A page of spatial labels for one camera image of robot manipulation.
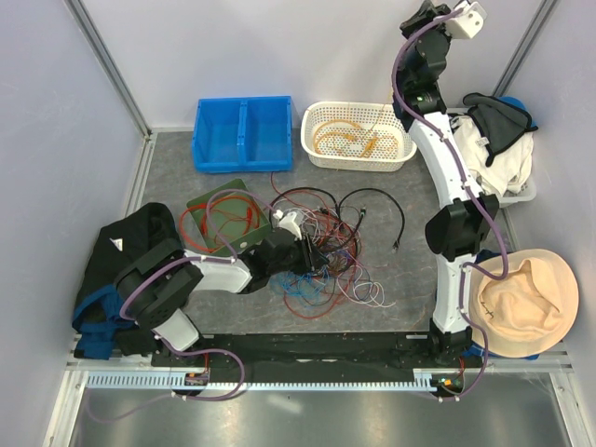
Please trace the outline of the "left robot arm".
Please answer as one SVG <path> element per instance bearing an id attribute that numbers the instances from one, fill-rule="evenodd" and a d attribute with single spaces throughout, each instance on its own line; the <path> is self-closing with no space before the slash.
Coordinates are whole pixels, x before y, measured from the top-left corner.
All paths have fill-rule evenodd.
<path id="1" fill-rule="evenodd" d="M 310 236 L 298 237 L 285 228 L 274 229 L 261 242 L 230 257 L 184 251 L 170 238 L 116 278 L 116 291 L 124 300 L 120 317 L 157 336 L 182 365 L 194 366 L 205 350 L 199 330 L 183 312 L 192 292 L 253 293 L 272 276 L 315 274 L 328 264 Z"/>

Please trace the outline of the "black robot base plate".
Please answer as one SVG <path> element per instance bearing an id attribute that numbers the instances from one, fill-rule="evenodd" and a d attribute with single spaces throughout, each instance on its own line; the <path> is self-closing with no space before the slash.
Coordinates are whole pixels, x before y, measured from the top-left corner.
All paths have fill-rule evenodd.
<path id="1" fill-rule="evenodd" d="M 213 334 L 197 347 L 236 354 L 254 384 L 405 382 L 415 369 L 458 368 L 467 349 L 428 332 Z"/>

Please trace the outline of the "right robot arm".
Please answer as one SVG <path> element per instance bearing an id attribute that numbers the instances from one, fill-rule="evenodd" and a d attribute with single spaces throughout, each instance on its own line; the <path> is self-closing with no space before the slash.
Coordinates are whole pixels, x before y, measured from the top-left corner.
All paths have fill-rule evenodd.
<path id="1" fill-rule="evenodd" d="M 426 352 L 441 367 L 457 361 L 472 344 L 471 266 L 499 208 L 496 196 L 485 194 L 465 165 L 438 83 L 452 41 L 475 36 L 484 17 L 476 2 L 461 1 L 455 8 L 422 2 L 400 26 L 406 42 L 391 75 L 394 113 L 422 154 L 440 205 L 425 236 L 438 273 Z"/>

